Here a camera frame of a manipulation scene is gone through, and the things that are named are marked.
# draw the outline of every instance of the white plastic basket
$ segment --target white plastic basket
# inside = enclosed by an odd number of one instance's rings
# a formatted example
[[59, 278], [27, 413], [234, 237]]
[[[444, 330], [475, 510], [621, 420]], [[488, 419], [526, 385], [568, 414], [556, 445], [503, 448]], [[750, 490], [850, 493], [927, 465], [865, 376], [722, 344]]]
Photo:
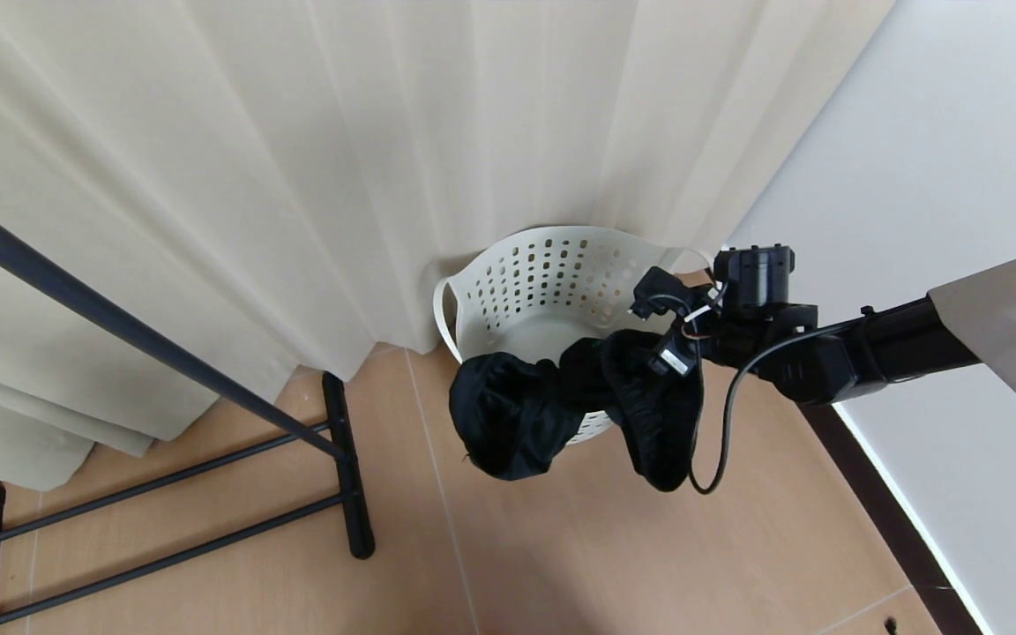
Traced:
[[[438, 282], [434, 317], [457, 362], [496, 351], [532, 364], [558, 362], [581, 337], [629, 328], [664, 332], [670, 318], [642, 322], [626, 310], [642, 274], [653, 265], [669, 269], [683, 253], [606, 228], [527, 230]], [[588, 412], [568, 444], [611, 426], [605, 411]]]

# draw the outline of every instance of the curtain fold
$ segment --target curtain fold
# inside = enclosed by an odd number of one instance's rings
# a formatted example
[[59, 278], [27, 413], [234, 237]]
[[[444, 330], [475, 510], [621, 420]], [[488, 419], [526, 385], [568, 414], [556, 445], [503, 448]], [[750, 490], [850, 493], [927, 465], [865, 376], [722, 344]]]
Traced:
[[[531, 226], [713, 253], [890, 5], [1, 0], [0, 223], [273, 397]], [[126, 451], [214, 398], [2, 270], [0, 386]]]

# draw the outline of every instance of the white label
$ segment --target white label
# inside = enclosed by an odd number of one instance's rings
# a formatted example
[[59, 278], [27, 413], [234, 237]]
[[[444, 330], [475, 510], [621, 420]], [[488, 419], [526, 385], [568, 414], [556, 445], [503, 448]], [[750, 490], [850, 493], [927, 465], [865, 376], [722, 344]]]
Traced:
[[681, 362], [681, 358], [675, 357], [675, 355], [673, 355], [673, 351], [666, 348], [661, 350], [660, 358], [663, 359], [668, 365], [672, 366], [675, 371], [680, 373], [681, 377], [684, 377], [685, 374], [688, 373], [688, 365], [685, 365], [685, 362]]

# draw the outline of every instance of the robotic arm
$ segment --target robotic arm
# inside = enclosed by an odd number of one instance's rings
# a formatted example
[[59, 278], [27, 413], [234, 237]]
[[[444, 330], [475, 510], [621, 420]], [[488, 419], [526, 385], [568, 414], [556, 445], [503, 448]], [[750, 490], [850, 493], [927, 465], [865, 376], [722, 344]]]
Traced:
[[716, 284], [686, 287], [649, 269], [630, 312], [677, 314], [650, 363], [657, 374], [688, 375], [701, 359], [738, 369], [723, 409], [722, 478], [732, 403], [746, 374], [769, 381], [804, 404], [835, 403], [892, 383], [985, 363], [1016, 392], [1016, 260], [931, 290], [926, 298], [818, 327], [818, 306], [789, 302], [790, 248], [722, 251], [710, 270]]

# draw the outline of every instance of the baseboard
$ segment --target baseboard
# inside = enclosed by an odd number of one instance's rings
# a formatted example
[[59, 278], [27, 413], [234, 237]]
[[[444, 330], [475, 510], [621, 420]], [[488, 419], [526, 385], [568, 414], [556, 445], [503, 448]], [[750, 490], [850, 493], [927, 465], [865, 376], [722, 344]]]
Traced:
[[944, 635], [982, 635], [915, 524], [833, 406], [801, 405], [799, 409], [858, 495], [939, 630]]

